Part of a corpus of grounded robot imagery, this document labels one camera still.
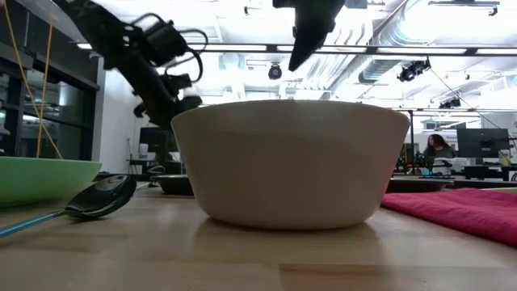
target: black tray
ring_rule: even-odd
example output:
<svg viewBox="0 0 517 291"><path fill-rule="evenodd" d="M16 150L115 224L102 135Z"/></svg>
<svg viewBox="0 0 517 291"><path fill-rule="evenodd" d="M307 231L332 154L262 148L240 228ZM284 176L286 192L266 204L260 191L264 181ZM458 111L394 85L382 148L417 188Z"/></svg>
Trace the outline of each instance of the black tray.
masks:
<svg viewBox="0 0 517 291"><path fill-rule="evenodd" d="M165 194L194 196L187 175L158 175L152 176L150 179L153 182L158 182Z"/></svg>
<svg viewBox="0 0 517 291"><path fill-rule="evenodd" d="M389 181L386 193L424 193L439 192L454 182L442 179L403 179L392 178Z"/></svg>

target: wooden table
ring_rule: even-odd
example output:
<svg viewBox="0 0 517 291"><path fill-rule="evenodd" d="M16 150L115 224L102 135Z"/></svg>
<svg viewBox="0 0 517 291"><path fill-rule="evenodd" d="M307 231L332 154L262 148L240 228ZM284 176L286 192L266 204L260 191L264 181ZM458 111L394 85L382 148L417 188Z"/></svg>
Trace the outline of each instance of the wooden table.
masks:
<svg viewBox="0 0 517 291"><path fill-rule="evenodd" d="M104 220L61 217L1 239L0 290L517 290L517 250L386 209L341 230L233 227L146 191Z"/></svg>

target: spoon handle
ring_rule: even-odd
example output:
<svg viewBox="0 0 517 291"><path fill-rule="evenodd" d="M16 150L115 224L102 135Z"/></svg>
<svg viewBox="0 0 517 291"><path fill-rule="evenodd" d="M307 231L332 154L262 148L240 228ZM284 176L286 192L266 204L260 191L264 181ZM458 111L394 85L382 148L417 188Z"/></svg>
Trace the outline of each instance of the spoon handle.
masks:
<svg viewBox="0 0 517 291"><path fill-rule="evenodd" d="M11 234L15 234L21 230L25 230L26 228L40 224L41 222L45 222L47 220L50 220L50 219L53 219L55 217L59 217L59 216L65 215L65 214L66 214L66 211L58 211L55 213L45 214L40 217L34 217L32 219L22 221L20 223L16 223L12 226L0 228L0 238L5 238L5 237L7 237Z"/></svg>

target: woman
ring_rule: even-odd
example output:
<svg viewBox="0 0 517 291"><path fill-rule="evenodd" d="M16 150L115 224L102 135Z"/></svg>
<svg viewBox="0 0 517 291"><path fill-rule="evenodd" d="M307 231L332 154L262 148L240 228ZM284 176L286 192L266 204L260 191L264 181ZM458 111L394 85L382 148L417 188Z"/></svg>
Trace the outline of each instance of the woman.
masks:
<svg viewBox="0 0 517 291"><path fill-rule="evenodd" d="M427 148L423 152L426 158L455 158L456 152L439 134L427 138Z"/></svg>

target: pink towel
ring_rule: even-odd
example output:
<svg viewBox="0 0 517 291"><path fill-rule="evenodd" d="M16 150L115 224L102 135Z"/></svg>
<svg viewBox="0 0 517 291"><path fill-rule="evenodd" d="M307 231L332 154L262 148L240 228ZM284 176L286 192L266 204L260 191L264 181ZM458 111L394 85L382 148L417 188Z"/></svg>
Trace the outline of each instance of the pink towel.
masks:
<svg viewBox="0 0 517 291"><path fill-rule="evenodd" d="M517 196L477 189L386 194L382 206L517 246Z"/></svg>

